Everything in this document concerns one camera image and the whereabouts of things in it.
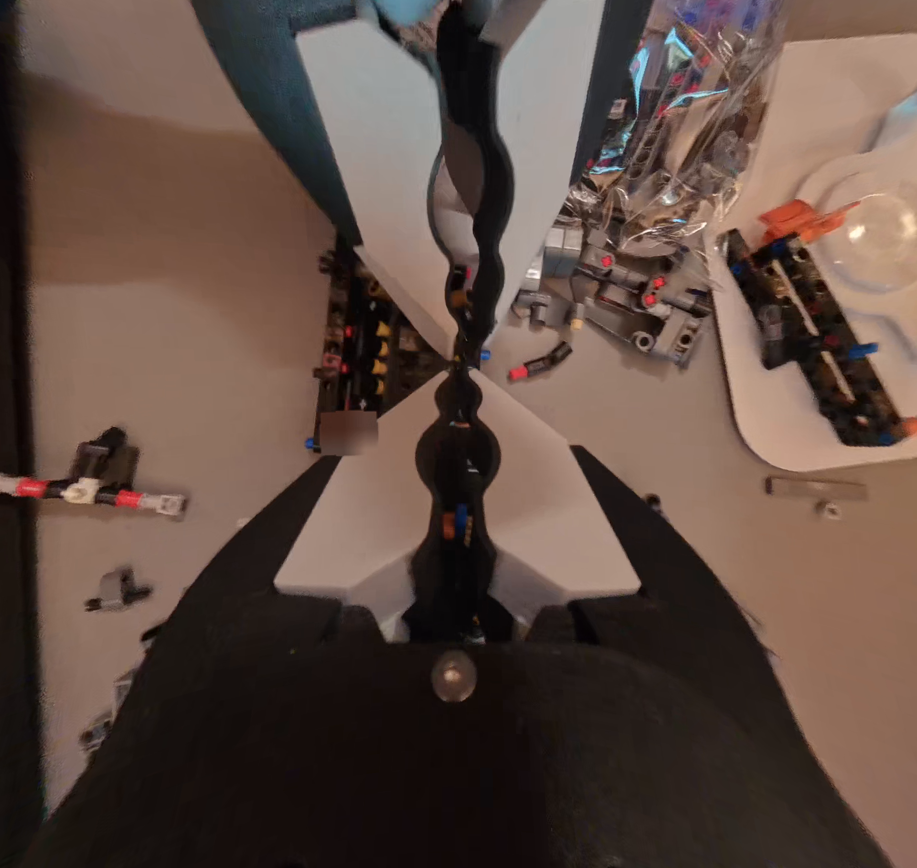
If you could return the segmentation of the black lego connector red pin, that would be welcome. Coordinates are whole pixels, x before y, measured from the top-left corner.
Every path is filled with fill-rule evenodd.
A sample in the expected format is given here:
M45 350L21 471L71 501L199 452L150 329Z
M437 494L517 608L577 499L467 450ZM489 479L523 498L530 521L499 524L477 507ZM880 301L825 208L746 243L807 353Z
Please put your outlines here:
M561 341L544 356L528 360L520 366L509 370L507 380L510 383L530 381L549 373L562 365L571 356L572 351L573 349L569 342Z

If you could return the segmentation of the lego axle rod assembly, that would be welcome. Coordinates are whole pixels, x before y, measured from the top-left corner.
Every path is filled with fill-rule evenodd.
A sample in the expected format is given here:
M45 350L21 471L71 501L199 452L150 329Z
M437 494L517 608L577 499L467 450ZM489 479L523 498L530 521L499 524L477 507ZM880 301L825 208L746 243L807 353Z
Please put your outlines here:
M127 432L112 426L95 439L79 443L64 477L40 479L4 473L1 493L11 498L58 500L72 506L122 508L181 519L188 507L187 496L135 488L139 456Z

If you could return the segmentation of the grey lego car model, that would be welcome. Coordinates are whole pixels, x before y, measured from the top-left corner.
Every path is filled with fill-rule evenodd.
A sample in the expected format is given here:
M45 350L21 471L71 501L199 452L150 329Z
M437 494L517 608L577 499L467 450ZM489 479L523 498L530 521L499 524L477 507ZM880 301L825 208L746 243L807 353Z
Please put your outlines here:
M354 248L338 236L319 258L331 278L324 360L338 359L322 380L309 446L333 454L325 434L331 411L373 412L391 417L439 372L447 378L434 391L437 418L412 447L412 473L430 496L423 539L410 539L406 567L413 601L401 616L412 642L509 641L512 615L490 593L497 551L486 528L483 499L500 463L493 433L479 419L480 389L469 370L458 370L435 352L395 305L391 295Z

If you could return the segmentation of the grey flat lego tile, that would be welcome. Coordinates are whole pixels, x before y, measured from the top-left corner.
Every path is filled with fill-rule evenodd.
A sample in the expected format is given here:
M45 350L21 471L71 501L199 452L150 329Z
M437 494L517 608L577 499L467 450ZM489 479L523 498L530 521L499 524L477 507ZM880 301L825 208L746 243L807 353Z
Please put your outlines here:
M810 498L834 503L868 500L867 487L849 481L771 475L765 477L764 489L766 495L774 498Z

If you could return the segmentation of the orange lego piece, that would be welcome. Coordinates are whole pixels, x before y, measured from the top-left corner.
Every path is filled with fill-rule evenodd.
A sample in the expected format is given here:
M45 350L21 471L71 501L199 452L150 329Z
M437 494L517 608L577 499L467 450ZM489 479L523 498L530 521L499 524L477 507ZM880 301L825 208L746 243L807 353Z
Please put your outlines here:
M772 244L784 238L798 238L803 243L812 243L843 226L847 214L859 206L853 201L831 212L819 212L808 202L795 199L758 217L763 224L763 245Z

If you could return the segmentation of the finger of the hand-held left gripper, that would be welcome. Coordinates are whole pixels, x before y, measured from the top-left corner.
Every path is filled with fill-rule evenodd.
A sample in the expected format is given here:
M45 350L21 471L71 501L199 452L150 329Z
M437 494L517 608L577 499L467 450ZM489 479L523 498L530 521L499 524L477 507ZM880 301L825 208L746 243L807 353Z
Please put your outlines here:
M466 211L447 175L434 195L438 82L362 18L304 30L295 44L358 226L354 249L430 347L450 359L450 263L435 232L466 261Z
M608 0L455 0L437 31L445 164L476 270L462 337L478 355L570 185Z

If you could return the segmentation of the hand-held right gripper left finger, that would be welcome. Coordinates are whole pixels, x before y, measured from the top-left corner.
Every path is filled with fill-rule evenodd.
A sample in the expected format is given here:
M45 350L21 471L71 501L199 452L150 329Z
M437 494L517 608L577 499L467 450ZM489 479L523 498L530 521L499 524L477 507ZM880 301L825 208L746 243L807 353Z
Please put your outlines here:
M280 593L366 608L386 641L408 639L410 561L432 507L416 450L439 417L435 394L446 378L439 373L381 416L372 450L339 459L274 578Z

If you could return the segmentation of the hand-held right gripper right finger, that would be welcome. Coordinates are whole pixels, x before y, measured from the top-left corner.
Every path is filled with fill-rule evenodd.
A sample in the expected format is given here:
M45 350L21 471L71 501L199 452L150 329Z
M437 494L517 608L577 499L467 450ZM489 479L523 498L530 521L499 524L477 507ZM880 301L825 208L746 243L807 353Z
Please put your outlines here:
M546 607L636 595L641 581L567 440L481 372L471 379L500 450L483 495L497 550L489 594L525 629Z

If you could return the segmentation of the clear magnifying lens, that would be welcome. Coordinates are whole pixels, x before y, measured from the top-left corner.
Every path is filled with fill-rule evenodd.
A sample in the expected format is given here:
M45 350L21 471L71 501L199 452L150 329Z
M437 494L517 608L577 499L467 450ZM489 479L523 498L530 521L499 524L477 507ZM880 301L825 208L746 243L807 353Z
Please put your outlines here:
M823 275L869 296L896 296L915 285L913 153L883 149L833 159L808 175L797 194L818 212L849 207L841 227L811 247Z

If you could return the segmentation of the dark grey lego connector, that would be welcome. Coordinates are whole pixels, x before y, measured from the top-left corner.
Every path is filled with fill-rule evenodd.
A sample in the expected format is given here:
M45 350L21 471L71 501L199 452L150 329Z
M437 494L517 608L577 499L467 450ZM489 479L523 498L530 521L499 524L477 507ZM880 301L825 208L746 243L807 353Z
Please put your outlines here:
M102 576L96 596L84 603L85 611L126 610L149 598L152 592L152 585L137 581L131 565L121 566Z

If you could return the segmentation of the white base board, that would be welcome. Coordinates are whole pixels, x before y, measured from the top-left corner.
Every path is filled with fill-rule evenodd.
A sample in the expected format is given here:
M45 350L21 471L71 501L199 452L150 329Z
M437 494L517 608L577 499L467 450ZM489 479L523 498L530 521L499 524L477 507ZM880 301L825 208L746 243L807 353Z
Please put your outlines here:
M738 199L717 229L759 239L757 217L796 197L829 161L862 150L880 118L915 88L914 34L801 41L775 69L757 151ZM779 469L808 473L915 458L915 438L893 447L841 444L819 414L798 366L765 370L757 325L724 259L711 253L716 323L741 438Z

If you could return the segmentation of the black lego frame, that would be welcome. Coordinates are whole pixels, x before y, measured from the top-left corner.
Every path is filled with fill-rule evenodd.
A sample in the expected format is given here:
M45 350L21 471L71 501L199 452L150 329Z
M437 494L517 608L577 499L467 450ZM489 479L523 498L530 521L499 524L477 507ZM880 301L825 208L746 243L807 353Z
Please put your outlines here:
M753 249L733 228L718 246L756 325L761 365L799 370L839 443L891 448L915 438L915 413L900 408L880 370L880 343L858 334L799 235Z

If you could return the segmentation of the grey lego subassembly red axles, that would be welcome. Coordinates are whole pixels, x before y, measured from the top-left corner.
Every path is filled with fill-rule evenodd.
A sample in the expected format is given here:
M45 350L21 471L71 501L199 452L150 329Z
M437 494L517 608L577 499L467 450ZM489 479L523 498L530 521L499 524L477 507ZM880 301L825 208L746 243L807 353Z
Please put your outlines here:
M511 310L531 328L568 340L590 325L682 368L712 314L713 285L685 243L638 234L618 245L603 229L557 221Z

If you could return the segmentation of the plastic bag of lego parts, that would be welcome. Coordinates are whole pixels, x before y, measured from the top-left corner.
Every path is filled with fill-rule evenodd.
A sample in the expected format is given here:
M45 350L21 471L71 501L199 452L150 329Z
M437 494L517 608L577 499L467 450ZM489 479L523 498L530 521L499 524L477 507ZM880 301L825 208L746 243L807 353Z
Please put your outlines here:
M699 253L757 150L788 0L655 0L557 223L641 258Z

